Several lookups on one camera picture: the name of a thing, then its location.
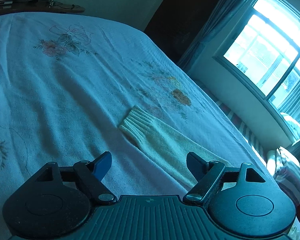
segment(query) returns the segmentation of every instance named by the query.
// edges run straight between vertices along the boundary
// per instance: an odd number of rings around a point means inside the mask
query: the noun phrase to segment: screw
[[[114,199],[114,196],[112,194],[103,193],[99,195],[98,197],[101,201],[111,201]]]
[[[189,201],[199,201],[202,199],[202,196],[199,194],[189,194],[186,196],[187,200]]]

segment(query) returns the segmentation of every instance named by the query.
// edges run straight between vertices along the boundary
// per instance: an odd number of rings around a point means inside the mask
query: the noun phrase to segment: orange flower
[[[179,89],[171,92],[173,97],[185,106],[191,106],[191,100]]]

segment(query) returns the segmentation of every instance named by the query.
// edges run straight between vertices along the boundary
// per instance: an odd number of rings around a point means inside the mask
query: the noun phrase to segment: wooden shelf
[[[0,6],[0,15],[17,12],[53,12],[53,13],[83,13],[85,8],[73,8],[72,5],[62,4],[60,6],[49,6],[49,2],[39,0],[37,2],[13,1],[12,4]]]

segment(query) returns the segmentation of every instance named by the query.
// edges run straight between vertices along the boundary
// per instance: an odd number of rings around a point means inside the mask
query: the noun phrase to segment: windowsill
[[[288,125],[285,123],[283,117],[280,113],[278,113],[272,105],[265,100],[265,95],[261,91],[257,91],[255,89],[255,84],[242,73],[238,68],[233,66],[226,58],[220,57],[218,51],[215,55],[213,55],[213,59],[216,60],[219,64],[221,64],[226,70],[228,70],[232,75],[235,76],[258,100],[259,102],[267,109],[267,111],[271,114],[271,116],[276,120],[281,129],[287,135],[291,143],[297,141],[294,134],[290,131]]]

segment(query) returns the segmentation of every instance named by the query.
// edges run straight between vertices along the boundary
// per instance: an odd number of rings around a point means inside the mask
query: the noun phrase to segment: bedspread
[[[71,166],[110,151],[102,182],[117,196],[189,190],[118,129],[134,105],[233,166],[251,162],[268,174],[218,106],[144,33],[78,15],[0,16],[0,240],[10,235],[4,201],[46,162]]]

